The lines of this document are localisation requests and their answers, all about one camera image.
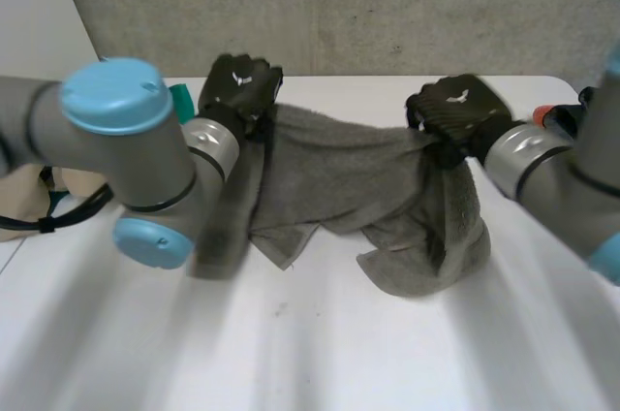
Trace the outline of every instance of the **white wall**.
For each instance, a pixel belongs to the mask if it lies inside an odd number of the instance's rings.
[[[0,75],[63,79],[95,60],[73,0],[0,0]]]

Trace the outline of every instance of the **green object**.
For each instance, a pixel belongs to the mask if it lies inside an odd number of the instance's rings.
[[[169,90],[174,102],[174,111],[179,123],[183,125],[194,118],[194,101],[192,101],[192,96],[187,86],[183,83],[171,86]]]

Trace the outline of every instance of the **beige bag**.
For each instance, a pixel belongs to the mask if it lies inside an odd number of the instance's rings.
[[[34,222],[47,215],[49,194],[39,178],[43,166],[27,165],[0,179],[0,215]],[[36,234],[0,229],[0,241]]]
[[[106,178],[103,175],[92,172],[54,169],[52,173],[56,191],[66,188],[73,196],[81,198],[88,198],[106,183]]]

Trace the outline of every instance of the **white logo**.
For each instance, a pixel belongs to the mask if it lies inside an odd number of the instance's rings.
[[[446,99],[446,101],[448,101],[449,103],[464,103],[465,101],[467,101],[468,94],[469,89],[466,89],[465,91],[463,91],[463,94],[461,94],[458,98],[449,97]]]
[[[236,81],[237,86],[241,86],[242,84],[247,84],[252,82],[252,77],[248,77],[244,79],[242,77],[238,77],[235,72],[232,72],[232,78]]]

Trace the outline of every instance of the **blue end cap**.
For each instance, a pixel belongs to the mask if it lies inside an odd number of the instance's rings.
[[[590,269],[620,285],[620,233],[603,243],[589,261]]]
[[[111,58],[88,65],[63,84],[61,106],[79,128],[101,135],[134,135],[172,112],[171,94],[152,65]]]
[[[607,71],[620,77],[620,43],[616,45],[609,56]]]
[[[142,219],[118,219],[112,237],[121,252],[152,268],[180,268],[194,248],[176,230]]]

